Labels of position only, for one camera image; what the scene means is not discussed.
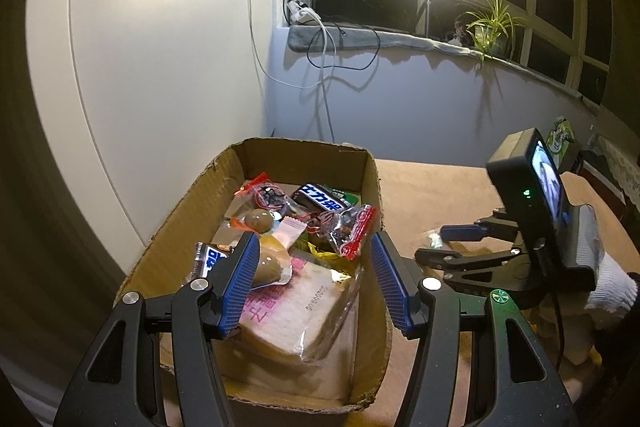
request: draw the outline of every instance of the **metal screw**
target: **metal screw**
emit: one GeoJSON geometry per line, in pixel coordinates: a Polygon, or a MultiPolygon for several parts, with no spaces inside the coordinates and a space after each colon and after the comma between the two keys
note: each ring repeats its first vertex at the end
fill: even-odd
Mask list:
{"type": "Polygon", "coordinates": [[[122,302],[124,302],[125,304],[133,304],[138,302],[138,299],[140,299],[140,295],[138,292],[128,292],[124,294],[122,302]]]}
{"type": "Polygon", "coordinates": [[[192,290],[196,290],[196,292],[199,292],[201,290],[206,290],[206,288],[209,286],[209,281],[207,281],[206,279],[194,279],[193,281],[191,281],[191,284],[189,286],[191,286],[192,290]]]}
{"type": "Polygon", "coordinates": [[[435,277],[425,277],[424,279],[422,279],[422,286],[424,286],[428,290],[439,290],[442,286],[442,283],[435,277]]]}
{"type": "Polygon", "coordinates": [[[509,294],[504,290],[494,290],[491,292],[491,298],[498,304],[505,304],[509,300],[509,294]]]}

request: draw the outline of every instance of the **plant pot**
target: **plant pot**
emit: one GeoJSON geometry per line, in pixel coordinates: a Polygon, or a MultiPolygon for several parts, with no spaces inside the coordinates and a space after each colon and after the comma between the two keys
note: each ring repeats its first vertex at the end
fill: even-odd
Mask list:
{"type": "MultiPolygon", "coordinates": [[[[494,31],[487,26],[475,26],[476,39],[479,42],[491,42],[494,40],[494,31]]],[[[492,57],[507,58],[507,35],[500,34],[495,41],[487,47],[486,54],[492,57]]]]}

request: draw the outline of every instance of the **display screen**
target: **display screen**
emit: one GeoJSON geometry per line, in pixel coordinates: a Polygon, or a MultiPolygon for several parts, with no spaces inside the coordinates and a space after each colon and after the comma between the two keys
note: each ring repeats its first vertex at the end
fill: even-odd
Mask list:
{"type": "Polygon", "coordinates": [[[536,176],[538,176],[551,216],[556,220],[560,213],[561,185],[553,162],[546,154],[545,147],[541,141],[538,141],[536,149],[533,152],[531,166],[536,172],[536,176]]]}

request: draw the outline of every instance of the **white glove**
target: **white glove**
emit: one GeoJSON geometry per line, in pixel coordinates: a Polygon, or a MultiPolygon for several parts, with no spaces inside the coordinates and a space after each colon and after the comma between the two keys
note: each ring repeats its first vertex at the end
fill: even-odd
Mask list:
{"type": "MultiPolygon", "coordinates": [[[[575,365],[584,362],[594,344],[593,331],[618,324],[634,305],[637,296],[636,282],[609,254],[604,253],[594,291],[558,294],[565,357],[575,365]]],[[[536,324],[540,337],[558,337],[556,312],[549,295],[532,312],[531,320],[536,324]]]]}

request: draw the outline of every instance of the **red plastic wrapper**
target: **red plastic wrapper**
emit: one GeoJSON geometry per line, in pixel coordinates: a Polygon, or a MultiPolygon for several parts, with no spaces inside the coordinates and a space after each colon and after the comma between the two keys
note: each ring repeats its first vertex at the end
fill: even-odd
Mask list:
{"type": "Polygon", "coordinates": [[[370,204],[323,212],[309,220],[307,232],[328,241],[336,253],[352,261],[360,255],[375,215],[376,208],[370,204]]]}
{"type": "Polygon", "coordinates": [[[247,197],[253,200],[256,208],[264,208],[280,214],[280,217],[290,216],[307,222],[312,211],[289,198],[275,183],[271,182],[267,173],[258,174],[253,180],[240,187],[235,196],[247,197]]]}

